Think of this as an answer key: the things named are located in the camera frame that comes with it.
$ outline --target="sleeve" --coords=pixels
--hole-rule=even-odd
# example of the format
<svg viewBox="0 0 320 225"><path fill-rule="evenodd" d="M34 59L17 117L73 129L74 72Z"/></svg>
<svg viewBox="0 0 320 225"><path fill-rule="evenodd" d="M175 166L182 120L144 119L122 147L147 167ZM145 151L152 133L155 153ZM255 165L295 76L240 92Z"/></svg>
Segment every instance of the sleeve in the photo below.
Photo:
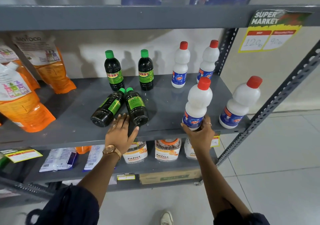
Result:
<svg viewBox="0 0 320 225"><path fill-rule="evenodd" d="M270 225L266 217L260 213L251 213L245 219L232 205L231 209L227 209L218 213L214 219L214 225Z"/></svg>
<svg viewBox="0 0 320 225"><path fill-rule="evenodd" d="M35 225L96 225L99 205L94 195L85 188L69 186L54 194L38 214Z"/></svg>

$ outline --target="shoe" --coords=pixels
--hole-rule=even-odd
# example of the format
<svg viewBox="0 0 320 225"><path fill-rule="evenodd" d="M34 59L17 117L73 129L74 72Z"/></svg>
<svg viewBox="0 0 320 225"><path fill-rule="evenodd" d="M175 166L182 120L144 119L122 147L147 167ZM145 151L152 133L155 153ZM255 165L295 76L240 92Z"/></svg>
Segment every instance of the shoe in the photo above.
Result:
<svg viewBox="0 0 320 225"><path fill-rule="evenodd" d="M173 225L173 218L170 211L165 211L161 217L160 225Z"/></svg>

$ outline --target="cardboard box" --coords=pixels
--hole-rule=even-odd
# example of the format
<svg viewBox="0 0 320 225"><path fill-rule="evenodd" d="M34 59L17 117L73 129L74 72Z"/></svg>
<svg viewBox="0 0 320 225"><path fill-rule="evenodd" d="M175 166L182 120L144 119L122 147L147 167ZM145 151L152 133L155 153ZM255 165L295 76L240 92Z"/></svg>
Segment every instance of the cardboard box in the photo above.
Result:
<svg viewBox="0 0 320 225"><path fill-rule="evenodd" d="M160 173L145 173L145 174L139 175L140 182L143 185L184 180L184 179L193 179L193 178L200 178L200 177L201 177L200 169L168 171L168 172L160 172Z"/></svg>

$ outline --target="tiled floor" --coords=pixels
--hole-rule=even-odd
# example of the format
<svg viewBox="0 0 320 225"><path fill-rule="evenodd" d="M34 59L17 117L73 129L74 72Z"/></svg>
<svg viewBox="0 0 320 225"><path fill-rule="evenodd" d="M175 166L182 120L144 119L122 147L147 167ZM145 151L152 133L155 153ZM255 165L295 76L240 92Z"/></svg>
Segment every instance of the tiled floor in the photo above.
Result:
<svg viewBox="0 0 320 225"><path fill-rule="evenodd" d="M268 118L219 167L249 209L270 224L319 224L319 123L320 115ZM222 136L216 153L235 136ZM23 224L25 212L43 206L0 210L0 224ZM175 225L212 224L204 186L193 185L107 193L99 224L158 225L164 209Z"/></svg>

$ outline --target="upright black bottle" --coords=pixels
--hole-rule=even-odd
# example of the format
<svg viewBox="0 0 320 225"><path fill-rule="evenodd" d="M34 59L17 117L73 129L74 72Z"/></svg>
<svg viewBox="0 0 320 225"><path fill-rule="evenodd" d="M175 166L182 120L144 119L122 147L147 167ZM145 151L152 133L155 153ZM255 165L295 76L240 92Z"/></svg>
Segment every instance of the upright black bottle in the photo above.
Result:
<svg viewBox="0 0 320 225"><path fill-rule="evenodd" d="M126 105L131 121L136 126L142 126L149 120L146 106L139 93L131 87L127 88Z"/></svg>
<svg viewBox="0 0 320 225"><path fill-rule="evenodd" d="M92 114L90 120L99 127L108 126L114 115L118 112L125 101L125 89L120 88L119 91L111 93L107 99L99 106L99 108Z"/></svg>
<svg viewBox="0 0 320 225"><path fill-rule="evenodd" d="M104 68L106 69L107 77L113 91L118 91L120 88L124 88L123 76L121 72L121 65L119 61L114 57L112 50L107 50L106 61L104 62Z"/></svg>
<svg viewBox="0 0 320 225"><path fill-rule="evenodd" d="M153 88L153 63L146 49L141 50L138 71L141 89L144 91L151 90Z"/></svg>

